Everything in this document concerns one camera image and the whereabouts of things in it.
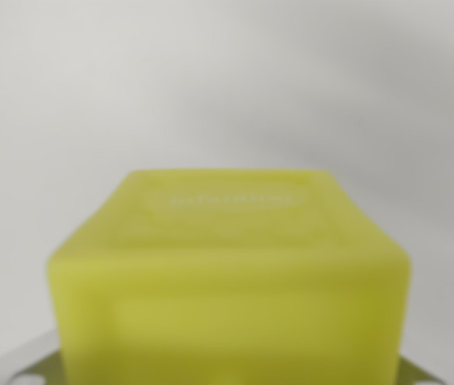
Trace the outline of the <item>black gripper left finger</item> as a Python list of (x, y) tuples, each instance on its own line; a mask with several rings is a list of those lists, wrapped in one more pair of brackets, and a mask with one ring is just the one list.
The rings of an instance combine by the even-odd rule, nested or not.
[(66, 384), (56, 330), (0, 356), (0, 384)]

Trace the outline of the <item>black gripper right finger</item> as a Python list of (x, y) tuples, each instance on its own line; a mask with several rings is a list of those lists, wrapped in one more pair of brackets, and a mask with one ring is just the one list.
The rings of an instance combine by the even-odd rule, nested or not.
[(423, 369), (405, 357), (399, 361), (399, 385), (445, 385), (438, 376)]

